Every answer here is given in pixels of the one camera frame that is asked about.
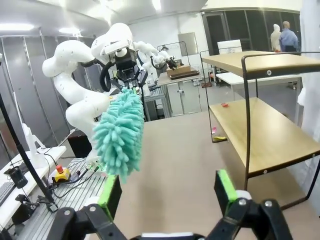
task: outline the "person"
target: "person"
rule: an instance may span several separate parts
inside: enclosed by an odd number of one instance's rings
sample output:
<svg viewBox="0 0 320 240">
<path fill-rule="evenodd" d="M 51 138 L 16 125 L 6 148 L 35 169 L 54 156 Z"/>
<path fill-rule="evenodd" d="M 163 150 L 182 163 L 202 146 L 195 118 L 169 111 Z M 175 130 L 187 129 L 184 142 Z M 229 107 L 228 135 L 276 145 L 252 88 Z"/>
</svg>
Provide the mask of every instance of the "person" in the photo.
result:
<svg viewBox="0 0 320 240">
<path fill-rule="evenodd" d="M 280 47 L 280 26 L 278 24 L 273 24 L 273 33 L 271 33 L 270 39 L 271 39 L 271 48 L 272 51 L 279 53 L 281 52 L 281 47 Z"/>
<path fill-rule="evenodd" d="M 279 37 L 279 43 L 282 52 L 298 52 L 298 37 L 290 30 L 290 23 L 283 22 L 283 30 Z"/>
</svg>

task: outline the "microfiber duster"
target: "microfiber duster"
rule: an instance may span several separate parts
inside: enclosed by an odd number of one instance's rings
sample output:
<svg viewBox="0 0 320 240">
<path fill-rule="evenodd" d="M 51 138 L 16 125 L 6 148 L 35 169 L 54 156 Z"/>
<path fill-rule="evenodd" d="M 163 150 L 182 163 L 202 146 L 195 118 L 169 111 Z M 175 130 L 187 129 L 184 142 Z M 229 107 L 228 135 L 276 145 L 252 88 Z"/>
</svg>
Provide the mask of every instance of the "microfiber duster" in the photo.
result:
<svg viewBox="0 0 320 240">
<path fill-rule="evenodd" d="M 119 175 L 126 181 L 134 169 L 140 170 L 144 110 L 133 90 L 123 88 L 93 130 L 100 165 L 108 175 Z"/>
</svg>

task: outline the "shelf board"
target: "shelf board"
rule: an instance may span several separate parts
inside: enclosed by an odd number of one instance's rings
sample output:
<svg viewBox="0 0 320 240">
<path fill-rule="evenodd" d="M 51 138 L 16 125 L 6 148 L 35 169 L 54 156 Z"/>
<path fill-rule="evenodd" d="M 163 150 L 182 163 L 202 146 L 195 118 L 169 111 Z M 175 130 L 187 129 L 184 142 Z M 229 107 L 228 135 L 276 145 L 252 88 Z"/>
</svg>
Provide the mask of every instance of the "shelf board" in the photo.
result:
<svg viewBox="0 0 320 240">
<path fill-rule="evenodd" d="M 263 102 L 250 98 L 251 141 L 249 177 L 276 171 L 320 154 L 320 144 L 304 133 L 283 114 Z M 247 157 L 247 118 L 244 99 L 211 105 L 228 140 L 235 148 L 244 167 Z"/>
<path fill-rule="evenodd" d="M 320 60 L 318 59 L 293 54 L 275 53 L 266 55 L 271 53 L 268 51 L 242 51 L 205 56 L 202 58 L 202 61 L 243 77 L 242 57 L 261 55 L 246 58 L 247 79 L 320 72 Z"/>
</svg>

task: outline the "green gripper pad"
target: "green gripper pad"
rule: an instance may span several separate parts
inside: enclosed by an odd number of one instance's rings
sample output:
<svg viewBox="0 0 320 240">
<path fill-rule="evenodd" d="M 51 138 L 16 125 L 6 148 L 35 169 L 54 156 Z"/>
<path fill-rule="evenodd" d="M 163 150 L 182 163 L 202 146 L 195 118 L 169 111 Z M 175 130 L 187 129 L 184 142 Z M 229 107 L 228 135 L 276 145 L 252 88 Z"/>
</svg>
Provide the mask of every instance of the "green gripper pad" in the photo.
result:
<svg viewBox="0 0 320 240">
<path fill-rule="evenodd" d="M 114 220 L 122 189 L 119 181 L 119 176 L 109 175 L 104 184 L 104 188 L 98 200 L 99 206 L 108 215 L 111 221 Z"/>
<path fill-rule="evenodd" d="M 225 215 L 231 204 L 238 198 L 234 185 L 226 170 L 221 169 L 215 173 L 214 191 L 218 199 L 221 212 Z"/>
</svg>

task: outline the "blue shirt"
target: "blue shirt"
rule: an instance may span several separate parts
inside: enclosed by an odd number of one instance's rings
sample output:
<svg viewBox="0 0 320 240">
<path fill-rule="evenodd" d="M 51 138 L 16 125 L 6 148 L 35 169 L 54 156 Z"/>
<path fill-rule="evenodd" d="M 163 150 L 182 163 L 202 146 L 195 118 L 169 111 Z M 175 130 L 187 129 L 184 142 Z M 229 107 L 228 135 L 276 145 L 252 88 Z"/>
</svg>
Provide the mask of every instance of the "blue shirt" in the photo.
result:
<svg viewBox="0 0 320 240">
<path fill-rule="evenodd" d="M 281 51 L 285 51 L 285 46 L 293 46 L 297 51 L 299 50 L 298 37 L 289 28 L 284 28 L 279 37 Z"/>
</svg>

